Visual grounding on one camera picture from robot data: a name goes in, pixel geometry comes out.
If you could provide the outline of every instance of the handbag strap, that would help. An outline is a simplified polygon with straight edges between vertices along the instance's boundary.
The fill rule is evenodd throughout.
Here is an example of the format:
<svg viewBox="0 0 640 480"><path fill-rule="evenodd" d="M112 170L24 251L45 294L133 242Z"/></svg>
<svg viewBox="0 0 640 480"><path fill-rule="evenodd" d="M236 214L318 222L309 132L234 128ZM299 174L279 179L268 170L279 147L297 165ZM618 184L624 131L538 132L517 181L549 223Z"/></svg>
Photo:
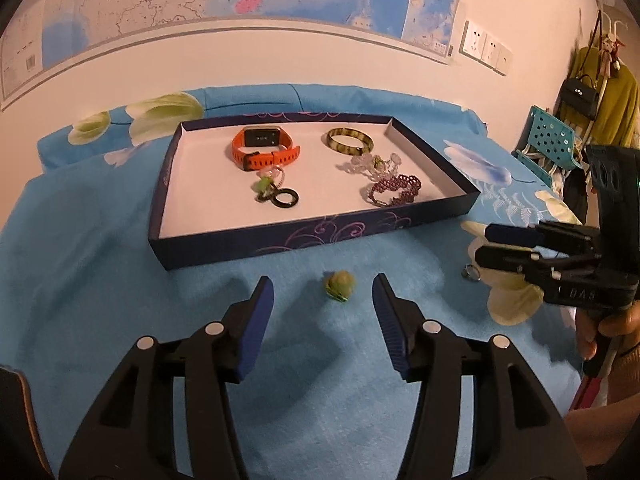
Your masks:
<svg viewBox="0 0 640 480"><path fill-rule="evenodd" d="M591 35L591 39L589 40L589 47L587 49L587 52L584 54L584 59L582 60L582 66L580 67L580 70L578 70L576 74L576 77L580 80L582 80L582 78L584 77L583 75L580 75L580 74L582 74L582 72L584 71L584 65L587 63L587 58L589 57L591 47L593 46L593 41L596 39L598 28L600 28L600 40L598 42L598 69L596 71L596 82L594 83L591 76L589 76L589 79L591 79L591 84L593 85L594 90L598 87L597 80L600 75L600 69L602 67L602 58L600 57L600 51L602 50L602 11L601 10L598 10L598 17L596 18L596 26L593 29L593 34Z"/></svg>

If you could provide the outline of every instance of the dark red beaded bracelet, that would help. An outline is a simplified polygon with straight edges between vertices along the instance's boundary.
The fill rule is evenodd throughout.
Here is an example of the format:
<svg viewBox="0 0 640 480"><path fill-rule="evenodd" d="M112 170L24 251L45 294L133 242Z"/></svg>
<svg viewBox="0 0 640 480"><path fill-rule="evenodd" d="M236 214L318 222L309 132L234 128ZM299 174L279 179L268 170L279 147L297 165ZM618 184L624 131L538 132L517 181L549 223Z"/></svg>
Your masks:
<svg viewBox="0 0 640 480"><path fill-rule="evenodd" d="M380 207L388 207L393 205L411 204L414 198L418 196L418 192L422 187L420 179L415 175L395 175L377 181L369 191L369 200ZM393 197L388 203L382 202L374 197L374 193L382 193L385 191L398 191L402 189L399 196Z"/></svg>

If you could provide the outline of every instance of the orange watch strap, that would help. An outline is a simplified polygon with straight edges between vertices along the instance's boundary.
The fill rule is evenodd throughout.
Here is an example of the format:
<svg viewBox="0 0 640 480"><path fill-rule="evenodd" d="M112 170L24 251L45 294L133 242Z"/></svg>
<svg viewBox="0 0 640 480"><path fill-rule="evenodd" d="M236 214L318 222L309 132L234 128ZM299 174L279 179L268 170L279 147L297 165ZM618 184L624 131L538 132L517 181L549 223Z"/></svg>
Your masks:
<svg viewBox="0 0 640 480"><path fill-rule="evenodd" d="M300 146L293 146L293 140L282 128L280 130L279 144L284 150L271 153L245 153L240 148L244 147L244 128L238 132L231 142L231 153L236 164L245 171L257 171L267 166L286 166L295 161L300 155Z"/></svg>

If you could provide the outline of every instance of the watch face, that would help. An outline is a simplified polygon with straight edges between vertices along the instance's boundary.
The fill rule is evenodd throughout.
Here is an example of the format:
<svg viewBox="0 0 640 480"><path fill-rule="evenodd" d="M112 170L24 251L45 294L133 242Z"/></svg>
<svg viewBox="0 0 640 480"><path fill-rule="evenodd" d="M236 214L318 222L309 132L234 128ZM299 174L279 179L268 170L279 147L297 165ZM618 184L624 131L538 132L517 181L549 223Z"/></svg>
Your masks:
<svg viewBox="0 0 640 480"><path fill-rule="evenodd" d="M247 148L263 148L280 144L280 130L277 128L246 128L244 145Z"/></svg>

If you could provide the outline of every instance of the green and brown bangle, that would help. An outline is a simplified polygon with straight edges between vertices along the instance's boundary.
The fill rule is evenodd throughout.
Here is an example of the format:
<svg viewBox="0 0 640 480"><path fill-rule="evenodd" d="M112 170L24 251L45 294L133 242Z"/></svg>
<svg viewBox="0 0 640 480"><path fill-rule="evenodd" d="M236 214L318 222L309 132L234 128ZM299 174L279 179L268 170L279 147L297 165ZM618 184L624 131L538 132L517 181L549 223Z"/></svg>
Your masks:
<svg viewBox="0 0 640 480"><path fill-rule="evenodd" d="M334 139L334 137L345 136L353 137L362 142L361 148L355 146L347 146ZM334 128L326 133L326 143L334 150L334 152L344 153L345 155L362 155L363 153L371 153L373 151L373 140L367 134L362 133L359 130L353 130L351 128Z"/></svg>

